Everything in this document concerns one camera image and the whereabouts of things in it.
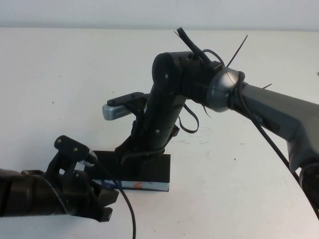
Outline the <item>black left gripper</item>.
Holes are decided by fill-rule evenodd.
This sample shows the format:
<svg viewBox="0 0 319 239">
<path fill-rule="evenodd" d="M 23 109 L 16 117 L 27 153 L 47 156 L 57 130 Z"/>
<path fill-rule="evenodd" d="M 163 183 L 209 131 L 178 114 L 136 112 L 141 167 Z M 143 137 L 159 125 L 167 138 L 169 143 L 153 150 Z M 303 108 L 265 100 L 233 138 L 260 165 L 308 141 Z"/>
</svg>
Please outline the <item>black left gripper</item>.
<svg viewBox="0 0 319 239">
<path fill-rule="evenodd" d="M 118 191 L 91 181 L 86 174 L 73 174 L 69 179 L 60 174 L 47 176 L 47 185 L 48 215 L 71 215 L 98 222 L 110 220 L 113 209 L 107 206 L 115 203 L 119 195 Z"/>
</svg>

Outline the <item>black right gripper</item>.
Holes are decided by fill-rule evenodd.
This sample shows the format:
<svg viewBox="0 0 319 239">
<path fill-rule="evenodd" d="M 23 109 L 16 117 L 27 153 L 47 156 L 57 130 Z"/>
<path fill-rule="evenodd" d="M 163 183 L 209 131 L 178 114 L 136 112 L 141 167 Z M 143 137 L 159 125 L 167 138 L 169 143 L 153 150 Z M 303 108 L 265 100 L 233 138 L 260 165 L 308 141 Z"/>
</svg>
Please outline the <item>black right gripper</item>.
<svg viewBox="0 0 319 239">
<path fill-rule="evenodd" d="M 142 121 L 142 129 L 138 133 L 138 151 L 155 151 L 165 148 L 173 130 L 177 117 L 186 101 L 182 95 L 164 95 L 151 93 Z M 129 136 L 115 149 L 118 164 L 135 158 L 135 139 Z M 164 179 L 164 154 L 143 162 L 139 174 L 140 179 Z"/>
</svg>

